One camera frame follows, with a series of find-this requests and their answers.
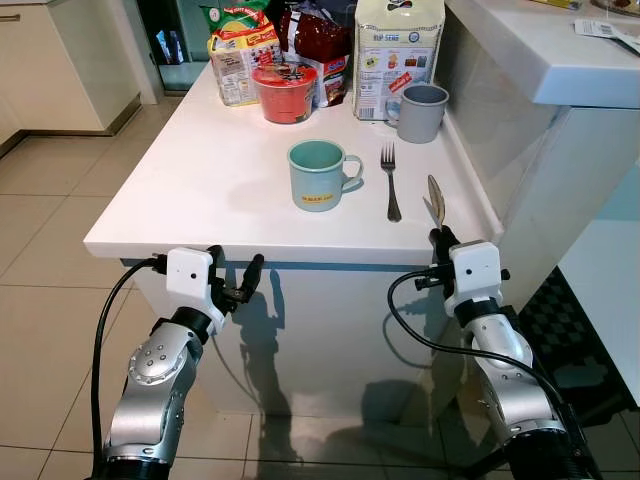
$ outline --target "mug handle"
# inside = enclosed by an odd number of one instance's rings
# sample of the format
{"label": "mug handle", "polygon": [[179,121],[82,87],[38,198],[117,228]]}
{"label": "mug handle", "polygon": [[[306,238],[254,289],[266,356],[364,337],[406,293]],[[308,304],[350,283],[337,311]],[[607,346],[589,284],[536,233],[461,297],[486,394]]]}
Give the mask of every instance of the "mug handle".
{"label": "mug handle", "polygon": [[345,162],[358,162],[360,164],[360,168],[358,168],[358,173],[356,173],[353,177],[348,177],[347,181],[342,184],[342,191],[350,189],[357,185],[357,183],[362,178],[362,170],[364,170],[364,165],[362,164],[362,160],[360,157],[355,155],[347,155],[344,159]]}

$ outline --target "green package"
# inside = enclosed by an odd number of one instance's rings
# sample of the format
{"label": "green package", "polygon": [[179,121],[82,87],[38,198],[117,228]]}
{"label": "green package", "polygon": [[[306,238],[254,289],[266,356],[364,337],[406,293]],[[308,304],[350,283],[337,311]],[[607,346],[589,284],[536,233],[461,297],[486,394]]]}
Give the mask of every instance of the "green package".
{"label": "green package", "polygon": [[226,30],[239,32],[263,25],[265,22],[264,9],[269,0],[247,0],[246,2],[220,2],[231,4],[225,7],[208,7],[200,5],[202,13],[209,25],[209,32]]}

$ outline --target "metal fork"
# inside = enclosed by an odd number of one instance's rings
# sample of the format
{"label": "metal fork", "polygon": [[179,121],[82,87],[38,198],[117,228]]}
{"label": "metal fork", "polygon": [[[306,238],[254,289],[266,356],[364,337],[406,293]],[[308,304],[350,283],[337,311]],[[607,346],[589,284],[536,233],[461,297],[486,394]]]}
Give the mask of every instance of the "metal fork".
{"label": "metal fork", "polygon": [[387,218],[392,222],[399,222],[402,219],[402,215],[400,215],[398,201],[396,200],[396,190],[393,187],[393,171],[396,168],[396,147],[393,142],[382,147],[382,151],[380,152],[380,166],[382,170],[387,172],[387,177],[389,178],[389,208],[387,209]]}

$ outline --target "food package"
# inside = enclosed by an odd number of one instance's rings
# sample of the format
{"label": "food package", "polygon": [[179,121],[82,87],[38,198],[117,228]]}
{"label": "food package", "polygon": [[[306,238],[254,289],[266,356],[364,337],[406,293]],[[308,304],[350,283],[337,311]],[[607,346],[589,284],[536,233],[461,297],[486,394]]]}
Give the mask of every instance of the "food package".
{"label": "food package", "polygon": [[360,120],[386,120],[390,97],[432,82],[444,15],[444,0],[358,3],[353,109]]}
{"label": "food package", "polygon": [[336,24],[312,2],[285,12],[278,30],[285,60],[310,65],[318,74],[314,104],[328,107],[342,103],[347,90],[352,30]]}
{"label": "food package", "polygon": [[214,29],[207,50],[225,105],[257,103],[252,70],[282,61],[275,28],[261,10],[267,4],[268,1],[253,0],[222,9],[202,7],[209,28]]}
{"label": "food package", "polygon": [[252,74],[264,117],[274,123],[299,123],[311,115],[313,67],[294,62],[257,67]]}

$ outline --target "red package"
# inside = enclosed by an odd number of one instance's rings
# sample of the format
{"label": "red package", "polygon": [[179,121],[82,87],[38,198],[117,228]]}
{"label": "red package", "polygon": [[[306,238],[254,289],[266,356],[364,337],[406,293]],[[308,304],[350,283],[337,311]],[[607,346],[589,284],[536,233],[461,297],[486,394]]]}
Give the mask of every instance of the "red package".
{"label": "red package", "polygon": [[[291,12],[284,12],[278,29],[280,47],[283,51],[291,47],[288,39],[290,22]],[[293,48],[298,55],[328,63],[338,57],[351,55],[351,29],[302,13],[295,31]]]}
{"label": "red package", "polygon": [[298,11],[284,12],[278,27],[285,60],[311,65],[318,74],[314,103],[320,107],[342,103],[347,91],[351,29]]}

